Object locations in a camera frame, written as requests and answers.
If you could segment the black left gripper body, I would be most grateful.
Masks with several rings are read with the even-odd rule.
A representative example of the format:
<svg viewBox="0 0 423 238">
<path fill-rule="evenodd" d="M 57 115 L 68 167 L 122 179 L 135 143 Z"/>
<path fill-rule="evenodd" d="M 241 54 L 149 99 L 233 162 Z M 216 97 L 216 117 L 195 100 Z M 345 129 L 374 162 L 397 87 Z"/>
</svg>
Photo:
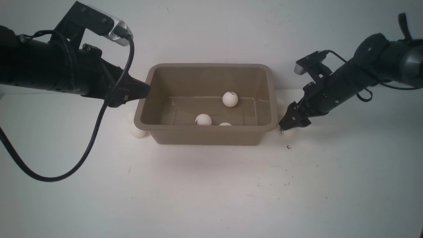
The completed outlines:
<svg viewBox="0 0 423 238">
<path fill-rule="evenodd" d="M 102 58 L 102 50 L 89 44 L 83 44 L 82 48 L 71 44 L 77 62 L 77 79 L 75 86 L 79 90 L 71 88 L 71 94 L 86 98 L 105 100 L 115 87 L 124 69 L 105 61 Z"/>
</svg>

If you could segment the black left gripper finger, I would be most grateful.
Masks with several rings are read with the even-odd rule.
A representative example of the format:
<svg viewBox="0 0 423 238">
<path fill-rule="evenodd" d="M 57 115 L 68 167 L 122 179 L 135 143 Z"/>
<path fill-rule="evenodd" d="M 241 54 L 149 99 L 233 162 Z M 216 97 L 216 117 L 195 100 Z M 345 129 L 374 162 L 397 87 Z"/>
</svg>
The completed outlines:
<svg viewBox="0 0 423 238">
<path fill-rule="evenodd" d="M 121 84 L 121 99 L 123 103 L 147 98 L 151 86 L 145 82 L 127 76 Z"/>
</svg>

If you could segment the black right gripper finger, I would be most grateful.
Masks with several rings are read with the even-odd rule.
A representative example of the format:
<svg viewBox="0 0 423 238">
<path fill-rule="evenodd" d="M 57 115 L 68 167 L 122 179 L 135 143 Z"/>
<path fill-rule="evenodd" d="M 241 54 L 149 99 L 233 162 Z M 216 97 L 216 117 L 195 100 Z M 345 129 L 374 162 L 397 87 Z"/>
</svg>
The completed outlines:
<svg viewBox="0 0 423 238">
<path fill-rule="evenodd" d="M 286 114 L 279 121 L 280 130 L 288 131 L 293 128 L 306 128 L 311 125 L 311 121 L 308 118 L 307 108 L 294 101 L 288 106 Z"/>
</svg>

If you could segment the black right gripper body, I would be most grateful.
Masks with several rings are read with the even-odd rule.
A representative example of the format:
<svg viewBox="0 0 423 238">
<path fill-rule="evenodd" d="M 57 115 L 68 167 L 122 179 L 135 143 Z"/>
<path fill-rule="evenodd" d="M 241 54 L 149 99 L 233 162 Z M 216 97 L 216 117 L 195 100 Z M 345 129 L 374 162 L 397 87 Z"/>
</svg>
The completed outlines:
<svg viewBox="0 0 423 238">
<path fill-rule="evenodd" d="M 328 80 L 305 87 L 297 112 L 302 118 L 327 115 L 340 105 L 340 83 Z"/>
</svg>

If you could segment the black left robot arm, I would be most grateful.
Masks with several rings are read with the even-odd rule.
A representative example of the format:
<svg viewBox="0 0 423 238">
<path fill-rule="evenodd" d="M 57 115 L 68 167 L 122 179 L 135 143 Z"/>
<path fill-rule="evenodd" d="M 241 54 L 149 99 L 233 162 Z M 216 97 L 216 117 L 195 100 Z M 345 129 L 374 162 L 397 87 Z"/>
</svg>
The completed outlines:
<svg viewBox="0 0 423 238">
<path fill-rule="evenodd" d="M 103 99 L 106 106 L 147 96 L 150 87 L 101 58 L 101 50 L 82 52 L 58 31 L 16 35 L 1 26 L 1 84 Z"/>
</svg>

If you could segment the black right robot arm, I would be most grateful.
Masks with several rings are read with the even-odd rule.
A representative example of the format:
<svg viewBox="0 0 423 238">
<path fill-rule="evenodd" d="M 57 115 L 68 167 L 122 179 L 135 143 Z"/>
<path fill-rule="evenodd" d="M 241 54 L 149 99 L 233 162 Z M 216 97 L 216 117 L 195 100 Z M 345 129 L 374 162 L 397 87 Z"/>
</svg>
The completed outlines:
<svg viewBox="0 0 423 238">
<path fill-rule="evenodd" d="M 421 89 L 422 39 L 411 37 L 405 13 L 398 15 L 398 22 L 403 39 L 391 42 L 381 33 L 373 34 L 334 72 L 323 64 L 330 50 L 299 59 L 296 74 L 308 73 L 313 82 L 303 88 L 303 98 L 291 104 L 294 112 L 302 118 L 323 116 L 368 87 L 389 82 L 404 84 L 405 90 Z"/>
</svg>

